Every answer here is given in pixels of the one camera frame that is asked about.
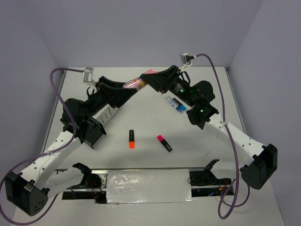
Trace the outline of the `pink capped marker bottle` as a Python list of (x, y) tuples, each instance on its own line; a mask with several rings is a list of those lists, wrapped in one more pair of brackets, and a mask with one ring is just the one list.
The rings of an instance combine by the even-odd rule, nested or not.
[(123, 85), (123, 88), (125, 89), (136, 89), (136, 90), (141, 90), (143, 89), (145, 86), (147, 86), (147, 83), (141, 79), (140, 77), (137, 77), (135, 79), (132, 79), (128, 82), (126, 82), (124, 85)]

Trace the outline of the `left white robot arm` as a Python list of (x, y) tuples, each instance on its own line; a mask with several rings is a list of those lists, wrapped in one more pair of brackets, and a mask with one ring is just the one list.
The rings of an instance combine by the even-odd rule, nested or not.
[(28, 167), (18, 174), (8, 173), (4, 179), (7, 199), (32, 217), (45, 207), (49, 198), (66, 188), (101, 186), (102, 180), (82, 163), (75, 163), (58, 175), (53, 173), (82, 144), (92, 147), (105, 135), (105, 121), (94, 118), (96, 114), (102, 112), (104, 119), (109, 119), (114, 109), (124, 105), (139, 89), (131, 81), (122, 83), (101, 77), (93, 92), (87, 94), (87, 100), (64, 101), (62, 132)]

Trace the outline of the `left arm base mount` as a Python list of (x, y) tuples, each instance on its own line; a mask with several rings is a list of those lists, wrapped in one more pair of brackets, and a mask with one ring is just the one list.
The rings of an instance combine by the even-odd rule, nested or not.
[(93, 171), (82, 163), (76, 163), (74, 168), (83, 173), (79, 184), (67, 188), (62, 195), (63, 200), (93, 200), (96, 204), (106, 204), (106, 187), (108, 173)]

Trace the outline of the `orange highlighter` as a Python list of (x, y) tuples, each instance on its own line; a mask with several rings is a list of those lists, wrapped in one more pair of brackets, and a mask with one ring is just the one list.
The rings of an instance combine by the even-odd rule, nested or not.
[(129, 148), (135, 148), (135, 133), (133, 129), (129, 130)]

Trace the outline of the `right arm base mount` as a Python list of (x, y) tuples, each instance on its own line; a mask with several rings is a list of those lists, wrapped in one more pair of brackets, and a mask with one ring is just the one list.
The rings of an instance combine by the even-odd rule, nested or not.
[(213, 172), (213, 166), (220, 161), (214, 159), (203, 169), (189, 170), (187, 182), (191, 186), (192, 197), (219, 196), (231, 184), (230, 178), (217, 178)]

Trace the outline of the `pink highlighter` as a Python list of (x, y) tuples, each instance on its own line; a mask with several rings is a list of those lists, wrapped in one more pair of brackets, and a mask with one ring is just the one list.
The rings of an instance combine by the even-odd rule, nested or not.
[(168, 152), (171, 152), (173, 150), (169, 143), (161, 135), (158, 135), (157, 139)]

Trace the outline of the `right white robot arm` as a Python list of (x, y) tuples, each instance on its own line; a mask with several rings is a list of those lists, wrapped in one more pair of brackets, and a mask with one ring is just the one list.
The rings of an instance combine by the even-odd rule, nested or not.
[(236, 150), (235, 158), (243, 165), (239, 168), (243, 181), (251, 188), (260, 190), (277, 170), (277, 148), (264, 145), (236, 128), (210, 103), (215, 99), (213, 86), (200, 81), (193, 86), (183, 80), (180, 69), (173, 65), (157, 73), (143, 73), (140, 78), (155, 91), (170, 91), (190, 106), (186, 112), (192, 125), (214, 135), (229, 148)]

